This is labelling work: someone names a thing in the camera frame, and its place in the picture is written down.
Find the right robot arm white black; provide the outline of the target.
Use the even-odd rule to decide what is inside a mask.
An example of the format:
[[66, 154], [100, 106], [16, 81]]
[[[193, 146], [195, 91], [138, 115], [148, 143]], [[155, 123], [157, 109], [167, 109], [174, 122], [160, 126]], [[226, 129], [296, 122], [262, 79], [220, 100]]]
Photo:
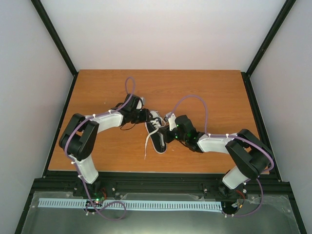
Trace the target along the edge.
[[244, 182], [257, 179], [262, 172], [274, 167], [271, 150], [247, 129], [215, 135], [197, 131], [186, 115], [171, 115], [166, 120], [168, 125], [160, 128], [166, 143], [177, 140], [192, 152], [231, 156], [235, 167], [223, 176], [217, 189], [224, 198], [230, 198]]

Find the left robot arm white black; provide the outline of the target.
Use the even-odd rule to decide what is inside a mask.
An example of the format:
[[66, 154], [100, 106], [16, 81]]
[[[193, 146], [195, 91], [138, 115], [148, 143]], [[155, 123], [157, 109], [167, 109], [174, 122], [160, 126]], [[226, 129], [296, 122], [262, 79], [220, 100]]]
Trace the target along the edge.
[[123, 103], [102, 114], [84, 116], [74, 114], [59, 139], [59, 146], [75, 165], [78, 177], [85, 182], [84, 190], [90, 196], [101, 192], [96, 181], [96, 170], [91, 153], [97, 134], [127, 123], [139, 124], [149, 120], [149, 110], [144, 108], [145, 98], [128, 94]]

